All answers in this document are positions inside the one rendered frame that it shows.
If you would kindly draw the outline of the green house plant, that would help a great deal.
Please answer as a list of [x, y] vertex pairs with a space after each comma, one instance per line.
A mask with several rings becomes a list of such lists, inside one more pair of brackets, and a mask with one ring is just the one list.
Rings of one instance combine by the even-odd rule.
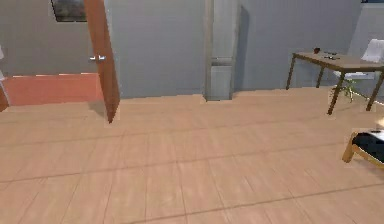
[[350, 102], [353, 102], [353, 90], [354, 85], [357, 83], [357, 81], [353, 79], [346, 79], [345, 83], [346, 85], [342, 86], [340, 91], [343, 92], [344, 95], [349, 98]]

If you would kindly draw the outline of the brown wooden room door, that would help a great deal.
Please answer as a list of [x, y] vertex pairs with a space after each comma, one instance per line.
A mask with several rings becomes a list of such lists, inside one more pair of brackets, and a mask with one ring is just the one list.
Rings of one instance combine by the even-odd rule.
[[88, 30], [92, 41], [92, 56], [106, 56], [104, 61], [92, 62], [97, 65], [105, 105], [105, 114], [108, 122], [112, 123], [120, 103], [120, 93], [107, 24], [105, 3], [104, 0], [84, 0], [84, 6]]

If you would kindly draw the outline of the white chair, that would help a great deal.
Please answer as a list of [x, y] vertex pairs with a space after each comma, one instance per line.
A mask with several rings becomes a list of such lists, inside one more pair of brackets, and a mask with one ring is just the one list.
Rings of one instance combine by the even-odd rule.
[[[384, 63], [384, 40], [371, 39], [361, 60], [373, 63]], [[344, 80], [373, 80], [376, 75], [377, 72], [352, 72], [346, 73]]]

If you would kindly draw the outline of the dark framed wall picture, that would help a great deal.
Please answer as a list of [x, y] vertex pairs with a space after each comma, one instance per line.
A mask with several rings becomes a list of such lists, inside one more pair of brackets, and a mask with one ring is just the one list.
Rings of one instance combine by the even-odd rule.
[[86, 22], [84, 0], [51, 0], [57, 22]]

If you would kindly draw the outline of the brown wooden table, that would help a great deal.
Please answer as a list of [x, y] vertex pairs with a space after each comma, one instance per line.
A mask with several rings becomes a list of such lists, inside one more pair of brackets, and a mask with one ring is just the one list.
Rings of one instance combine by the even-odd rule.
[[325, 53], [315, 54], [313, 52], [296, 52], [292, 54], [290, 69], [289, 69], [288, 78], [286, 81], [286, 89], [290, 88], [294, 66], [297, 59], [307, 61], [321, 67], [318, 75], [316, 87], [320, 86], [320, 82], [323, 76], [323, 71], [325, 68], [340, 72], [339, 81], [336, 85], [336, 89], [334, 91], [332, 101], [327, 111], [328, 115], [331, 115], [333, 113], [335, 104], [338, 99], [338, 95], [341, 91], [342, 83], [347, 73], [355, 73], [355, 72], [379, 72], [380, 73], [376, 86], [371, 96], [369, 97], [369, 101], [366, 106], [367, 111], [371, 110], [372, 105], [375, 102], [376, 96], [381, 88], [381, 85], [384, 82], [384, 63], [366, 61], [366, 60], [362, 60], [361, 58], [355, 58], [352, 56], [342, 55], [342, 54], [337, 54], [336, 59], [333, 60], [333, 59], [327, 59], [327, 55]]

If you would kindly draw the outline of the wooden chair with black cushion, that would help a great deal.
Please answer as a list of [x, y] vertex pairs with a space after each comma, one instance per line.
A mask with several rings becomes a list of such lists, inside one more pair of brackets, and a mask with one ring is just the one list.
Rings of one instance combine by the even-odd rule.
[[342, 160], [349, 163], [355, 154], [384, 169], [384, 129], [353, 132], [348, 140]]

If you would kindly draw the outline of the tall grey cabinet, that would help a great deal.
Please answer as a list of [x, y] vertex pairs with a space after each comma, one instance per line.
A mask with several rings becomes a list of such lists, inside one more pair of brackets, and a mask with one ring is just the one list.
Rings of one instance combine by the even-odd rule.
[[240, 14], [239, 0], [205, 0], [204, 98], [206, 101], [232, 99]]

